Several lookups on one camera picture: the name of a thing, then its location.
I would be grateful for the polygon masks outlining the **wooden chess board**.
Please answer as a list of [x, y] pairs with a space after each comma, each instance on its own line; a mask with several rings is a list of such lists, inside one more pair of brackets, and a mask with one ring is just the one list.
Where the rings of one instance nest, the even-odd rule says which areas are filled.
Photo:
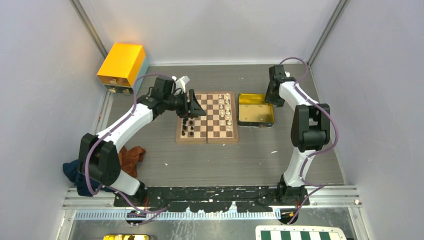
[[[232, 125], [227, 125], [226, 118], [226, 93], [230, 94], [230, 115]], [[175, 141], [179, 144], [229, 144], [239, 141], [239, 130], [237, 124], [237, 98], [233, 91], [203, 91], [195, 94], [200, 106], [205, 110], [206, 116], [194, 118], [178, 118]], [[220, 120], [220, 105], [223, 105], [224, 120]]]

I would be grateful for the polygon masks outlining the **gold tin tray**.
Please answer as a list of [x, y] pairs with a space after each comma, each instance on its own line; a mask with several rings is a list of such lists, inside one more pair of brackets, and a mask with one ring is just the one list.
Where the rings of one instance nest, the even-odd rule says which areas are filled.
[[239, 126], [271, 128], [274, 123], [274, 107], [266, 102], [265, 94], [240, 93], [238, 95], [237, 124]]

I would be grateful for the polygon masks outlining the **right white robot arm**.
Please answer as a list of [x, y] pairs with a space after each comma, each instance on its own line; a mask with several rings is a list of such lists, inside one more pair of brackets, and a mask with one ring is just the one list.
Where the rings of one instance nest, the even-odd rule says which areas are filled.
[[277, 184], [276, 192], [276, 200], [288, 206], [303, 201], [307, 195], [306, 173], [315, 154], [330, 141], [330, 120], [322, 112], [328, 112], [330, 107], [312, 99], [303, 91], [283, 65], [271, 66], [268, 72], [266, 103], [278, 108], [288, 104], [294, 111], [290, 130], [293, 153], [289, 166]]

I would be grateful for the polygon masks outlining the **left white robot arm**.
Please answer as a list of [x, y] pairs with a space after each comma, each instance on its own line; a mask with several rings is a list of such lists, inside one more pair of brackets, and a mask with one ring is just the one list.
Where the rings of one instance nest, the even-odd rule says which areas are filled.
[[79, 172], [85, 177], [92, 195], [97, 191], [91, 181], [101, 187], [126, 194], [133, 206], [146, 200], [144, 184], [121, 168], [119, 151], [141, 128], [154, 121], [165, 111], [173, 111], [180, 118], [205, 116], [193, 89], [187, 90], [188, 76], [172, 78], [158, 74], [148, 93], [133, 98], [133, 105], [119, 120], [96, 133], [85, 134], [79, 148]]

